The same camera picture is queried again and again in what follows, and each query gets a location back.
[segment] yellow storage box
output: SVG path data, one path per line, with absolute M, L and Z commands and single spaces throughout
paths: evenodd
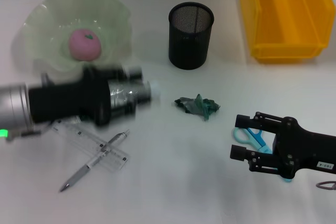
M 329 43 L 332 0 L 240 0 L 252 56 L 261 61 L 312 58 Z

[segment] pink ball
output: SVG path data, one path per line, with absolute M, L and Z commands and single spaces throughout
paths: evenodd
M 92 61 L 100 56 L 101 45 L 94 32 L 78 29 L 69 38 L 69 50 L 77 60 Z

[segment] crumpled fabric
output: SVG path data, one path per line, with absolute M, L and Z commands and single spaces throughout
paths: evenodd
M 214 100 L 202 99 L 200 94 L 196 99 L 181 97 L 175 100 L 175 103 L 178 107 L 184 108 L 185 113 L 203 116 L 204 121 L 208 121 L 209 116 L 221 107 Z

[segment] blue scissors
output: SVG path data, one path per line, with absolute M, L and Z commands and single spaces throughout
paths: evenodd
M 238 131 L 241 130 L 242 132 L 247 135 L 248 140 L 243 140 L 238 136 Z M 259 130 L 258 133 L 254 133 L 250 128 L 247 129 L 240 129 L 240 128 L 235 128 L 233 130 L 233 137 L 235 140 L 240 143 L 240 144 L 249 144 L 251 145 L 254 149 L 256 149 L 258 152 L 261 153 L 268 153 L 272 154 L 272 150 L 268 147 L 268 145 L 265 143 L 263 138 L 261 137 L 263 131 Z M 291 179 L 286 179 L 282 178 L 286 182 L 291 182 Z

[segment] pen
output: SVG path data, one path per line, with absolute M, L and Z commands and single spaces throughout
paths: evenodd
M 114 142 L 124 140 L 130 134 L 130 130 L 115 135 L 107 144 L 105 144 L 92 159 L 84 164 L 75 174 L 73 174 L 60 188 L 60 192 L 73 186 L 78 180 L 84 177 L 99 161 L 111 152 L 110 145 Z

